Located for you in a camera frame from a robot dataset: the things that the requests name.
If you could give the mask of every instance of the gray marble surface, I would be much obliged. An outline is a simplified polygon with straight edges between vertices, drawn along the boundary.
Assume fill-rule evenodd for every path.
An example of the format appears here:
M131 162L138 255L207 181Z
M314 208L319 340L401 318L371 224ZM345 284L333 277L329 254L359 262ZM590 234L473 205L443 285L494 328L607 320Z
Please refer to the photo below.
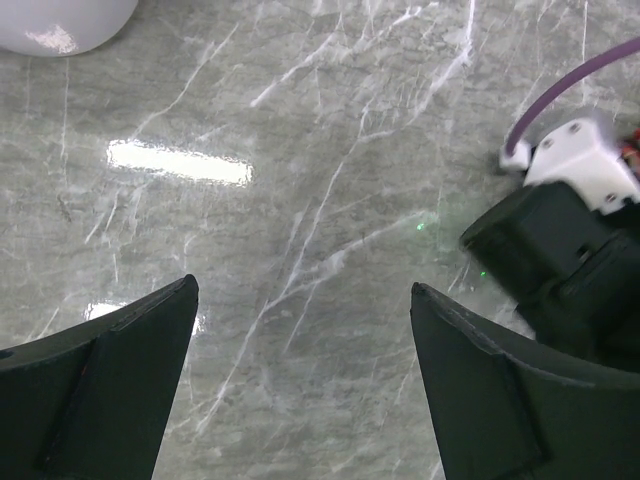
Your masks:
M443 478L411 283L525 331L457 238L516 185L493 154L517 115L639 22L635 0L142 0L88 54L0 52L0 348L193 273L154 478ZM556 110L632 121L638 78Z

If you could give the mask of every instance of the purple cable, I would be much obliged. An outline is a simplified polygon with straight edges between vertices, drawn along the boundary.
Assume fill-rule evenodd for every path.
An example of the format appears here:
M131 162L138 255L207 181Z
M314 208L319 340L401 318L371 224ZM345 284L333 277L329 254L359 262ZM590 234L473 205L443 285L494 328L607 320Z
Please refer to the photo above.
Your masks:
M512 156L514 154L518 141L520 141L522 135L524 135L524 132L527 130L529 125L531 125L536 117L540 115L542 111L547 108L562 93L564 93L570 87L574 86L583 78L588 77L601 68L606 67L613 62L617 62L622 58L628 57L629 55L633 55L634 53L637 53L639 51L640 37L637 37L633 40L629 40L628 42L613 47L611 50L607 50L597 57L593 57L587 60L578 68L572 70L558 82L553 84L553 86L551 86L546 92L540 95L540 98L533 102L533 104L524 113L524 115L520 117L520 120L518 120L513 126L513 129L509 133L507 142L505 144L507 155Z

